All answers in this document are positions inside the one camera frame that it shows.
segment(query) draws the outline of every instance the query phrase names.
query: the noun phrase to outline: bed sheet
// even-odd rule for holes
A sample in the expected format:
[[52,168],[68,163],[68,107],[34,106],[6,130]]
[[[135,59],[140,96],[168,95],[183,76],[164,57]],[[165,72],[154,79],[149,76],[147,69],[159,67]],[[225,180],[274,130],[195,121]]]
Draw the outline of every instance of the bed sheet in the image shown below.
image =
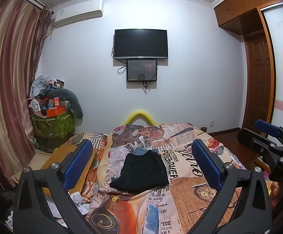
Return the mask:
[[[67,144],[75,145],[84,138],[93,142],[96,151],[82,193],[84,202],[91,203],[86,219],[103,234],[183,234],[192,228],[216,194],[191,154],[191,144],[197,138],[223,162],[244,168],[224,145],[190,123],[128,124],[117,127],[109,136],[80,134]],[[109,186],[111,178],[120,176],[126,155],[136,148],[159,151],[169,185],[138,195]],[[240,191],[235,190],[220,225],[229,221]]]

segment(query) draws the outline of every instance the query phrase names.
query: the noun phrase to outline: monitor screen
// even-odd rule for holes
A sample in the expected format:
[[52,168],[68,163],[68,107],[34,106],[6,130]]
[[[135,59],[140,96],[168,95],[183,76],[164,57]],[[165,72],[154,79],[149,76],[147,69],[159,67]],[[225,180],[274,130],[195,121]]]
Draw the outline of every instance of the monitor screen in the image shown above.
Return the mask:
[[152,29],[115,30],[114,58],[167,59],[167,31]]
[[128,82],[156,81],[156,60],[128,60],[126,77]]

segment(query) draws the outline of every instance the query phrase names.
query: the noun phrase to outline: air conditioner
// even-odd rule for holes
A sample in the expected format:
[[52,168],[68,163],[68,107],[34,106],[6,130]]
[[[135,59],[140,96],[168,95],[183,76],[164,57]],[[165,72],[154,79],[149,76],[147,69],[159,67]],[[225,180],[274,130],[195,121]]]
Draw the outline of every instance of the air conditioner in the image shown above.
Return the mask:
[[55,18],[56,28],[82,20],[102,17],[103,0],[90,0],[58,10]]

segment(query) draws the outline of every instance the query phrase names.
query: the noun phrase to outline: blue gripper pad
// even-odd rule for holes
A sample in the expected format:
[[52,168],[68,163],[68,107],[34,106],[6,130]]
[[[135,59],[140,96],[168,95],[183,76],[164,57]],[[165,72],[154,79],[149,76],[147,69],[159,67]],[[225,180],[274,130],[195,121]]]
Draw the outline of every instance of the blue gripper pad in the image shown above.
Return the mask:
[[258,119],[256,122],[255,122],[255,128],[257,130],[260,130],[272,137],[278,137],[280,136],[280,132],[279,132],[279,129],[278,127],[272,125],[272,124],[269,124],[261,119]]
[[209,183],[209,186],[217,191],[221,190],[225,175],[222,160],[218,155],[212,153],[201,139],[193,141],[191,152]]
[[68,191],[75,187],[85,166],[91,158],[93,152],[92,142],[86,140],[79,153],[75,156],[69,167],[64,173],[63,188]]

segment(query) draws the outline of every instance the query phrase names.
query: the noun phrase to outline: bolt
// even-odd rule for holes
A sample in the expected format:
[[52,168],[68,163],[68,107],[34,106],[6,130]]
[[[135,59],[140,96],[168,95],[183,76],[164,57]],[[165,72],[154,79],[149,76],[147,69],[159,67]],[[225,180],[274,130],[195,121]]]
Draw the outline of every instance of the bolt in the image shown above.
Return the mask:
[[52,169],[57,169],[59,167],[59,163],[55,162],[51,165]]
[[254,170],[257,172],[257,173],[260,173],[262,171],[262,169],[258,166],[255,166],[254,167]]
[[30,170],[30,167],[29,167],[29,166],[26,166],[25,168],[23,168],[23,171],[24,171],[25,173],[27,173],[29,170]]
[[233,166],[232,163],[227,162],[227,163],[224,164],[224,167],[225,167],[226,169],[232,169],[234,166]]

